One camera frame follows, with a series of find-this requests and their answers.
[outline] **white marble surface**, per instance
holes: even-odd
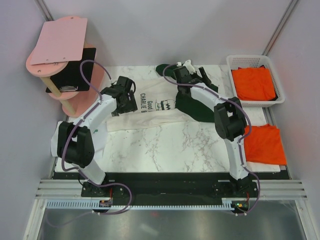
[[[204,65],[219,93],[233,97],[226,65]],[[107,67],[113,80],[158,78],[155,66]],[[266,124],[262,108],[244,109],[255,126]],[[105,172],[228,172],[229,158],[214,123],[176,122],[159,127],[110,132],[104,156],[97,160]],[[279,172],[278,165],[248,162],[255,172]],[[61,161],[56,172],[62,172]]]

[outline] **gray wall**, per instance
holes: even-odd
[[[105,66],[226,63],[262,54],[290,0],[45,0],[55,19],[88,18]]]
[[[272,108],[293,177],[320,227],[320,1],[302,0],[270,54],[286,100]]]
[[[40,178],[48,176],[50,138],[60,104],[31,76],[26,59],[44,18],[33,0],[0,4],[0,239],[22,239]]]

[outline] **orange towel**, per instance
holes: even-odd
[[[276,97],[269,69],[240,68],[232,71],[236,94],[245,101],[271,101]]]
[[[248,162],[286,165],[280,130],[270,124],[253,126],[251,134],[244,139],[245,157]]]

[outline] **dark green cloth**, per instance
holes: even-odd
[[[166,66],[168,66],[169,64],[160,64],[159,66],[156,66],[155,71],[163,77],[162,73],[165,69]],[[171,77],[174,80],[176,80],[175,74],[174,74],[174,70],[178,68],[177,66],[171,66],[169,67],[167,70],[165,70],[165,76],[166,77]]]
[[[161,64],[155,68],[155,71],[160,76],[163,76],[162,73],[166,66],[168,66],[168,64]],[[176,79],[173,71],[176,68],[177,66],[169,67],[165,71],[165,76]],[[214,84],[211,84],[209,88],[215,92],[218,92],[218,87],[215,86]],[[175,108],[179,109],[181,112],[185,114],[188,114],[190,117],[192,117],[194,120],[198,122],[205,122],[205,123],[215,122],[214,112],[210,108],[208,108],[202,102],[195,100],[188,95],[182,94],[181,92],[178,92],[175,97]]]

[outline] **pink shelf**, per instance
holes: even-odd
[[[91,77],[91,84],[93,84],[97,89],[102,86],[102,81],[104,79],[105,71],[98,65],[93,66],[93,72]],[[66,95],[73,92],[64,92],[62,95]],[[78,91],[78,94],[68,101],[75,110],[75,114],[70,114],[68,110],[62,106],[62,110],[65,114],[72,118],[77,118],[83,114],[98,98],[97,92],[90,87],[89,91]]]
[[[62,92],[61,96],[56,97],[53,93],[48,93],[50,97],[52,97],[55,100],[68,100],[73,98],[74,96],[78,95],[79,91],[71,91],[71,92]]]
[[[26,69],[33,75],[39,78],[50,77],[62,71],[67,65],[68,61],[57,62],[55,64],[37,64],[31,65],[30,61],[34,54],[34,50],[30,53],[25,62]]]

